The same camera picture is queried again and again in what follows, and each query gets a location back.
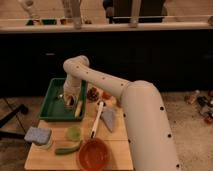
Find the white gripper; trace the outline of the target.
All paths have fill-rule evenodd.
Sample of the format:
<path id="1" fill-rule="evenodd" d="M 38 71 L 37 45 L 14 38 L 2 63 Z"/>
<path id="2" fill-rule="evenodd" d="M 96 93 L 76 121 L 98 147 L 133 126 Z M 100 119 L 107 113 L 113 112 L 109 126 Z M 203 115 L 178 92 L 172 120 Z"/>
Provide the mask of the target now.
<path id="1" fill-rule="evenodd" d="M 66 101 L 66 107 L 72 109 L 75 105 L 75 99 L 78 98 L 81 91 L 81 80 L 74 77 L 67 77 L 63 85 L 63 94 Z M 81 112 L 83 101 L 79 100 L 75 110 L 75 117 Z"/>

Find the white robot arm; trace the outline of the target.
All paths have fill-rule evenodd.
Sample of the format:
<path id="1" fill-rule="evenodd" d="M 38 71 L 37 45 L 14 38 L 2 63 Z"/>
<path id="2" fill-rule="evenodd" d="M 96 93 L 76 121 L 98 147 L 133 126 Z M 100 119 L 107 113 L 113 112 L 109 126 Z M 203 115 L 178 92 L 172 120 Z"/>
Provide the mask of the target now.
<path id="1" fill-rule="evenodd" d="M 71 94 L 85 80 L 119 100 L 135 171 L 182 171 L 165 105 L 152 83 L 131 82 L 93 70 L 84 55 L 67 59 L 63 68 L 66 93 Z"/>

